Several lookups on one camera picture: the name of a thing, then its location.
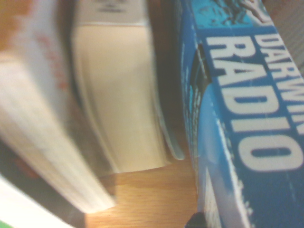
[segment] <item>white book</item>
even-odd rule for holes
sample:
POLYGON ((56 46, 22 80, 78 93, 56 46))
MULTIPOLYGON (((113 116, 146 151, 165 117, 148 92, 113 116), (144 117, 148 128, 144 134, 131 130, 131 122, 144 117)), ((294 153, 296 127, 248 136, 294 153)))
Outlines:
POLYGON ((73 228, 0 175, 0 220, 14 228, 73 228))
POLYGON ((169 163, 145 0, 79 1, 73 32, 85 112, 116 172, 169 163))
POLYGON ((96 212, 114 200, 68 133, 76 106, 56 9, 56 0, 34 1, 0 54, 0 136, 75 207, 96 212))

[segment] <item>white lettering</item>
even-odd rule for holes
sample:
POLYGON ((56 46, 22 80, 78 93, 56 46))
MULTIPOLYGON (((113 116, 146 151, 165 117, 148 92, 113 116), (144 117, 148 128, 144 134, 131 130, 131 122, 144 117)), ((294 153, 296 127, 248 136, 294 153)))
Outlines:
POLYGON ((243 139, 238 145, 242 162, 255 171, 287 171, 299 168, 303 164, 303 152, 300 145, 287 135, 252 136, 243 139), (287 149, 289 155, 255 157, 254 150, 287 149))
POLYGON ((253 80, 267 75, 261 64, 214 60, 214 67, 225 70, 225 74, 218 77, 218 82, 221 86, 253 80))
POLYGON ((284 42, 281 36, 277 33, 275 34, 266 34, 266 35, 256 35, 256 41, 259 46, 263 48, 279 47, 283 46, 284 42))
POLYGON ((277 87, 280 90, 290 90, 281 93, 285 101, 304 101, 304 80, 302 77, 278 82, 277 87))
POLYGON ((297 105, 289 105, 287 106, 289 113, 303 113, 304 112, 304 104, 297 105))
POLYGON ((296 127, 298 134, 304 134, 304 115, 292 115, 293 122, 302 123, 296 127))
POLYGON ((286 117, 232 120, 234 132, 271 131, 289 129, 286 117))
POLYGON ((287 63, 272 63, 268 65, 270 70, 280 70, 277 72, 271 72, 274 79, 283 78, 287 76, 299 76, 300 72, 293 62, 287 63))
POLYGON ((268 114, 279 108, 279 101, 272 86, 252 86, 222 89, 227 108, 237 114, 268 114), (237 102, 237 98, 266 98, 263 102, 237 102))
POLYGON ((210 51, 211 57, 223 58, 232 57, 250 57, 256 52, 251 37, 208 37, 208 45, 224 45, 225 48, 213 49, 210 51))
POLYGON ((287 50, 281 49, 268 49, 268 48, 261 48, 261 52, 263 54, 267 54, 268 57, 265 57, 265 61, 267 63, 276 62, 279 60, 290 59, 290 55, 287 50))

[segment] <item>black object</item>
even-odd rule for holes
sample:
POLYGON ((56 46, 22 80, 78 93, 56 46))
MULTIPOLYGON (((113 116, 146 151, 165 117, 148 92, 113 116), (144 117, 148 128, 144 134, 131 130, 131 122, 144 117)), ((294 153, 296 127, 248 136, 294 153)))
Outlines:
POLYGON ((205 216, 202 212, 192 215, 185 228, 207 228, 205 216))

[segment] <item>wooden shelf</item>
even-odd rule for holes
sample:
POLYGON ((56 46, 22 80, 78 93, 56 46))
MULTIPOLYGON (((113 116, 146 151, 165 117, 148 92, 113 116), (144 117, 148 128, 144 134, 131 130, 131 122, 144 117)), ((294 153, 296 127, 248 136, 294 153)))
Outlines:
POLYGON ((88 228, 183 228, 197 210, 190 159, 117 176, 114 208, 89 214, 88 228))

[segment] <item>book cover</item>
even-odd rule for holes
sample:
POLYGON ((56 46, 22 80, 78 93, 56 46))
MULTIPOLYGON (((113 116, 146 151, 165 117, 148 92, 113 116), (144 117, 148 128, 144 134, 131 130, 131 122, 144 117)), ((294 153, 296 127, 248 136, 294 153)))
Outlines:
POLYGON ((259 0, 177 0, 178 69, 209 228, 304 225, 304 80, 259 0))

